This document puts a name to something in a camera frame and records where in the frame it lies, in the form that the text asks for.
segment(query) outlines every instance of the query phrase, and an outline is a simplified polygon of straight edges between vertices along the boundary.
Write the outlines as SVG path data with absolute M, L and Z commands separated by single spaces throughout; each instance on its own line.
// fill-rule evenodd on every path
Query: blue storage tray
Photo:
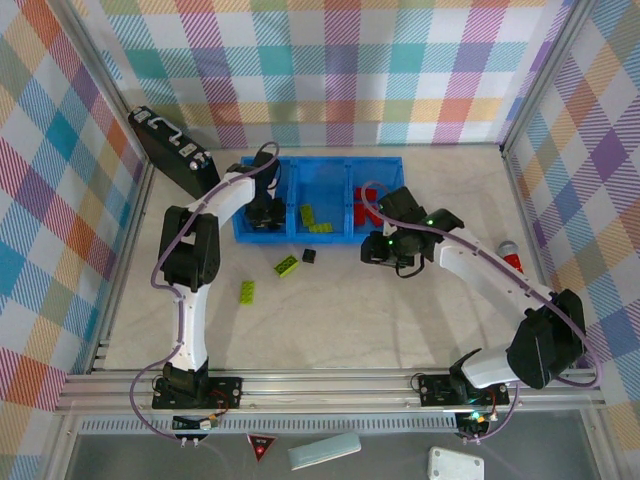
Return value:
M 250 164 L 253 157 L 242 157 Z M 400 157 L 281 157 L 276 189 L 287 205 L 286 224 L 279 231 L 254 230 L 244 208 L 233 216 L 236 241 L 241 243 L 362 243 L 375 230 L 373 223 L 353 224 L 356 187 L 369 180 L 395 190 L 404 185 Z M 378 189 L 378 199 L 384 192 Z M 315 222 L 331 223 L 333 233 L 311 233 L 302 225 L 300 206 L 311 205 Z

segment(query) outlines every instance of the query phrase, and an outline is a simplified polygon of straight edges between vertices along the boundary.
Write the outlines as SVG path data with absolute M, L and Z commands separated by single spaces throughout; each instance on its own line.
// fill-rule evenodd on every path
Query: purple cable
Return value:
M 157 362 L 154 362 L 154 363 L 152 363 L 150 365 L 147 365 L 146 367 L 144 367 L 142 370 L 140 370 L 138 372 L 138 374 L 134 377 L 133 381 L 131 382 L 131 387 L 129 388 L 129 402 L 131 403 L 131 408 L 133 409 L 133 413 L 136 414 L 136 417 L 138 417 L 140 419 L 140 421 L 149 430 L 151 430 L 153 433 L 155 433 L 157 435 L 160 435 L 161 437 L 167 438 L 169 440 L 176 441 L 178 443 L 180 443 L 180 440 L 178 440 L 176 437 L 174 437 L 173 435 L 169 435 L 169 434 L 167 434 L 165 432 L 161 432 L 160 430 L 155 428 L 153 425 L 151 425 L 151 423 L 146 418 L 144 418 L 142 413 L 140 413 L 140 410 L 138 409 L 138 406 L 136 405 L 136 402 L 135 402 L 135 399 L 134 399 L 135 386 L 138 383 L 138 381 L 140 380 L 140 378 L 142 378 L 142 376 L 145 373 L 147 373 L 149 370 L 151 370 L 152 368 L 157 367 L 158 365 L 161 365 L 163 363 L 167 363 L 169 360 L 171 360 L 173 357 L 175 357 L 178 354 L 178 351 L 180 350 L 180 347 L 183 345 L 183 342 L 184 342 L 184 303 L 183 303 L 183 296 L 180 293 L 180 290 L 178 290 L 177 288 L 175 288 L 175 287 L 173 287 L 171 285 L 164 285 L 164 284 L 158 283 L 157 282 L 158 273 L 160 273 L 160 268 L 162 267 L 164 262 L 167 260 L 167 258 L 169 257 L 169 255 L 171 254 L 173 249 L 176 248 L 176 245 L 178 245 L 178 243 L 180 243 L 180 240 L 182 240 L 182 237 L 185 235 L 185 233 L 187 233 L 187 230 L 189 230 L 189 228 L 191 227 L 191 225 L 195 221 L 196 217 L 200 214 L 200 212 L 202 212 L 202 210 L 205 209 L 205 207 L 211 201 L 211 199 L 214 197 L 214 195 L 216 195 L 218 192 L 220 192 L 222 189 L 228 187 L 232 183 L 235 183 L 235 182 L 237 182 L 239 180 L 242 180 L 243 178 L 252 177 L 252 176 L 256 175 L 257 173 L 260 173 L 261 171 L 269 168 L 273 164 L 273 162 L 275 162 L 278 159 L 278 155 L 280 155 L 280 145 L 278 145 L 278 143 L 273 142 L 273 141 L 263 144 L 258 149 L 258 151 L 256 152 L 256 155 L 258 153 L 262 152 L 265 148 L 267 148 L 269 146 L 273 146 L 276 149 L 275 153 L 273 154 L 273 158 L 271 160 L 269 160 L 267 163 L 265 163 L 261 167 L 256 168 L 255 170 L 251 170 L 250 172 L 243 173 L 242 175 L 238 175 L 237 177 L 233 177 L 228 182 L 219 183 L 214 188 L 212 188 L 202 198 L 202 202 L 200 202 L 198 207 L 191 214 L 191 216 L 186 221 L 186 223 L 184 224 L 182 229 L 176 235 L 176 238 L 174 238 L 171 241 L 171 243 L 166 248 L 166 250 L 162 253 L 162 255 L 160 255 L 160 258 L 158 259 L 158 262 L 156 263 L 156 266 L 153 268 L 153 273 L 151 274 L 151 286 L 153 288 L 158 289 L 158 290 L 168 290 L 168 291 L 170 291 L 176 297 L 176 300 L 178 302 L 178 339 L 176 340 L 178 344 L 176 345 L 176 347 L 173 349 L 173 351 L 168 356 L 166 356 L 162 360 L 158 360 Z
M 375 184 L 377 184 L 377 182 L 367 182 L 362 186 L 362 189 L 366 190 L 367 187 Z M 426 225 L 399 222 L 397 220 L 393 220 L 392 218 L 386 217 L 385 215 L 381 214 L 378 210 L 374 209 L 371 206 L 371 204 L 367 201 L 365 195 L 362 196 L 362 203 L 364 203 L 364 206 L 367 210 L 369 210 L 378 218 L 384 220 L 385 222 L 391 225 L 396 225 L 398 227 L 408 228 L 411 230 L 420 230 L 423 232 L 435 233 L 444 238 L 448 238 L 449 240 L 453 240 L 454 242 L 462 245 L 463 247 L 471 250 L 471 252 L 487 260 L 494 268 L 496 268 L 498 271 L 503 273 L 507 278 L 509 278 L 512 282 L 514 282 L 519 288 L 522 288 L 525 291 L 525 293 L 531 295 L 531 297 L 535 298 L 540 303 L 544 304 L 545 307 L 547 307 L 549 310 L 555 313 L 558 317 L 560 317 L 560 319 L 567 324 L 567 326 L 580 339 L 582 344 L 586 347 L 587 351 L 591 354 L 591 358 L 593 359 L 593 363 L 596 370 L 596 377 L 592 381 L 587 383 L 580 383 L 580 382 L 574 382 L 573 380 L 568 380 L 566 378 L 561 378 L 561 377 L 558 377 L 558 381 L 561 383 L 564 383 L 565 385 L 570 385 L 572 387 L 580 387 L 580 388 L 596 388 L 600 386 L 600 383 L 602 382 L 602 376 L 603 376 L 602 364 L 600 363 L 600 358 L 598 357 L 598 354 L 595 348 L 593 348 L 593 346 L 591 345 L 591 342 L 587 339 L 587 336 L 582 332 L 582 330 L 580 330 L 580 328 L 573 322 L 573 320 L 569 318 L 568 315 L 566 315 L 562 310 L 560 310 L 557 306 L 555 306 L 551 301 L 546 299 L 543 295 L 540 295 L 533 288 L 531 288 L 527 284 L 527 282 L 520 279 L 520 277 L 518 277 L 518 275 L 515 273 L 515 270 L 513 270 L 510 266 L 501 263 L 500 261 L 493 258 L 491 255 L 486 253 L 484 250 L 481 250 L 480 248 L 476 247 L 475 245 L 468 242 L 467 240 L 460 238 L 457 235 L 454 235 L 452 233 L 445 232 L 443 230 L 439 230 L 433 227 L 427 227 Z

